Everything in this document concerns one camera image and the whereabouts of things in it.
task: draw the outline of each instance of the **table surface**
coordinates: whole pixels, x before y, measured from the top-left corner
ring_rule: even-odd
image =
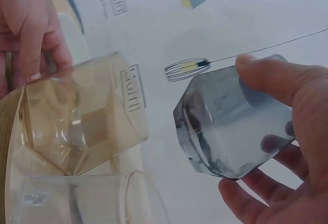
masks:
[[[169,83],[163,68],[177,60],[196,56],[219,59],[320,31],[328,27],[326,0],[297,0],[297,4],[293,4],[294,0],[277,0],[268,8],[265,4],[252,6],[259,0],[219,0],[215,11],[211,9],[213,5],[204,5],[193,14],[182,12],[174,0],[152,1],[157,4],[126,0],[129,16],[106,18],[104,10],[111,10],[109,1],[75,0],[91,55],[119,50],[130,63],[139,64],[142,76],[149,139],[124,153],[116,166],[121,171],[144,170],[154,179],[172,223],[239,223],[218,192],[220,179],[196,173],[179,146],[172,112],[190,80]],[[140,5],[145,5],[142,10],[134,10]],[[297,21],[288,6],[295,9],[291,11],[298,16]],[[171,13],[163,13],[168,7]],[[279,53],[290,62],[328,66],[327,41],[328,34],[321,33],[254,55],[260,58]],[[233,64],[234,58],[229,58],[213,64],[211,70]],[[290,187],[300,184],[296,176],[274,160],[260,168]],[[113,166],[108,162],[88,174],[111,170]]]

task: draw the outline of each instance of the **empty glass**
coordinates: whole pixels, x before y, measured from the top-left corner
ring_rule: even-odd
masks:
[[[65,174],[78,175],[147,139],[138,66],[118,53],[28,84],[24,144]]]
[[[126,175],[27,177],[14,224],[169,224],[141,171]]]
[[[235,66],[194,77],[173,114],[194,169],[229,179],[243,177],[295,139],[290,109],[250,89]]]

